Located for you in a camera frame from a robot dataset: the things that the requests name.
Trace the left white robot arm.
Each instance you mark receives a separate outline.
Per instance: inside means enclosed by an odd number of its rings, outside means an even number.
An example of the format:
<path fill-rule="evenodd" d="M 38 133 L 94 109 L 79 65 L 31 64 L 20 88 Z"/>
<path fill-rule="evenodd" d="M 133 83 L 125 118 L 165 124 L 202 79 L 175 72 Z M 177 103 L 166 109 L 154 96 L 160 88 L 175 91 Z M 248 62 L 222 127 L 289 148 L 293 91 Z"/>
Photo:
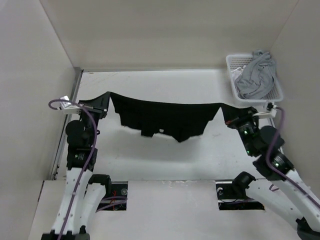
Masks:
<path fill-rule="evenodd" d="M 99 96 L 75 103 L 67 96 L 57 100 L 65 115 L 77 114 L 78 120 L 65 127 L 67 135 L 67 171 L 65 190 L 49 233 L 43 240 L 88 240 L 89 222 L 101 200 L 112 195 L 109 175 L 94 174 L 99 120 L 107 116 L 110 96 Z"/>

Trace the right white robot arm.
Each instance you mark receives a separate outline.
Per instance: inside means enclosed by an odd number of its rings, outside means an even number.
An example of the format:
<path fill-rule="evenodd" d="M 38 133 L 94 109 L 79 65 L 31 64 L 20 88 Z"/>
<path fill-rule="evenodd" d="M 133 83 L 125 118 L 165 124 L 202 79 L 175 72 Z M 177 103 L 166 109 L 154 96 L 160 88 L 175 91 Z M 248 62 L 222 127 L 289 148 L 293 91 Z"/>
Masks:
<path fill-rule="evenodd" d="M 275 196 L 271 189 L 263 190 L 263 184 L 246 171 L 232 180 L 233 194 L 238 198 L 253 199 L 272 210 L 296 230 L 300 239 L 318 240 L 320 200 L 280 151 L 285 143 L 280 135 L 285 110 L 270 102 L 264 111 L 254 107 L 224 106 L 222 112 L 226 126 L 239 133 L 247 155 L 256 158 L 252 163 L 255 169 L 284 197 Z"/>

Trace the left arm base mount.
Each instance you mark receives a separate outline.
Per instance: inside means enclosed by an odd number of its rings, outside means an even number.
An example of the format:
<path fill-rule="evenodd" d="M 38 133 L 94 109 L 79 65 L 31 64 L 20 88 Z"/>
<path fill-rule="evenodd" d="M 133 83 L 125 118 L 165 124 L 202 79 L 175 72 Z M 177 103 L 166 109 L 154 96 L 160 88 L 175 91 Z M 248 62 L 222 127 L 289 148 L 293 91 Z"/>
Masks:
<path fill-rule="evenodd" d="M 99 203 L 98 211 L 126 211 L 128 197 L 128 182 L 113 181 L 110 190 Z"/>

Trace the black tank top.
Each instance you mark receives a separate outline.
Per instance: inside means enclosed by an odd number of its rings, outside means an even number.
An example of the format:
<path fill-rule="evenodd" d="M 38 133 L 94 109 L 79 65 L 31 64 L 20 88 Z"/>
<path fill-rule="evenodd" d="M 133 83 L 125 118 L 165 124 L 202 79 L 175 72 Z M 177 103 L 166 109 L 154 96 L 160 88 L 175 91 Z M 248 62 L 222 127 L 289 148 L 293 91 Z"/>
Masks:
<path fill-rule="evenodd" d="M 114 111 L 120 116 L 120 124 L 140 130 L 144 137 L 164 134 L 181 143 L 191 137 L 200 136 L 208 122 L 212 121 L 225 103 L 180 104 L 145 101 L 107 91 Z"/>

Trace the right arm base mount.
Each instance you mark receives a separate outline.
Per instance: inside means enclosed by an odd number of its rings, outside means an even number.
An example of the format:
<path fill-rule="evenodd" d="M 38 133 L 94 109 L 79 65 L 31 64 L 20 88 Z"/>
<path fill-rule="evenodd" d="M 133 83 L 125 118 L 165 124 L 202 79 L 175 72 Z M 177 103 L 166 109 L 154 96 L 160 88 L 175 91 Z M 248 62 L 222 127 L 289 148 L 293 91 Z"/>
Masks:
<path fill-rule="evenodd" d="M 250 198 L 246 190 L 257 179 L 248 172 L 241 172 L 234 179 L 218 180 L 215 182 L 218 209 L 220 211 L 261 210 L 265 207 L 257 200 Z"/>

